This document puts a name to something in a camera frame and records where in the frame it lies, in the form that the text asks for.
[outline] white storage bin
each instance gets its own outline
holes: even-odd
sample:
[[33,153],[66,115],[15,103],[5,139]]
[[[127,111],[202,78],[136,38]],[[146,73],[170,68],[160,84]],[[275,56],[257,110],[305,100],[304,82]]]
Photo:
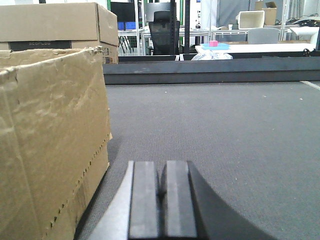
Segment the white storage bin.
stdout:
[[265,11],[241,11],[236,16],[239,29],[263,28],[265,22]]

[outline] cardboard box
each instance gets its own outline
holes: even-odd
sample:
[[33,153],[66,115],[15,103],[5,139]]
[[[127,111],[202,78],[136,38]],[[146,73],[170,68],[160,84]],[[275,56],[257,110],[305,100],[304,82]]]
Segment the cardboard box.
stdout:
[[109,166],[101,49],[0,51],[0,109],[0,239],[72,240]]
[[118,63],[117,16],[95,2],[0,6],[0,33],[0,50],[103,46]]
[[274,1],[266,2],[266,8],[263,7],[264,1],[256,1],[254,5],[254,10],[264,11],[264,25],[273,26],[276,23],[277,17],[277,4]]

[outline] blue tray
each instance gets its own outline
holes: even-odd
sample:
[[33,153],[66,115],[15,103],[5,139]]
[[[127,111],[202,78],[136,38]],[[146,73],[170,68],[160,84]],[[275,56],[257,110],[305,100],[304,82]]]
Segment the blue tray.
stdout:
[[204,50],[228,50],[229,45],[225,43],[218,43],[218,46],[209,46],[209,43],[202,43],[202,49]]

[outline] white tape line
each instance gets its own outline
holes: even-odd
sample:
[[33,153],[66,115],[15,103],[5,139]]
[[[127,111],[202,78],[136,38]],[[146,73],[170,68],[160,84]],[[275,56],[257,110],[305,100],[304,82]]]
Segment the white tape line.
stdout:
[[318,86],[317,84],[314,84],[314,83],[309,82],[309,81],[300,81],[300,82],[303,83],[303,84],[306,84],[306,85],[308,85],[308,86],[310,86],[310,87],[312,87],[314,89],[320,90],[320,86]]

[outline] pink object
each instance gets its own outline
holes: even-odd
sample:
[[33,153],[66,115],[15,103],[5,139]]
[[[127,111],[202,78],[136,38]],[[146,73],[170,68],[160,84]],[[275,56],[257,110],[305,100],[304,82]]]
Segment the pink object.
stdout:
[[209,47],[218,47],[218,41],[209,41]]

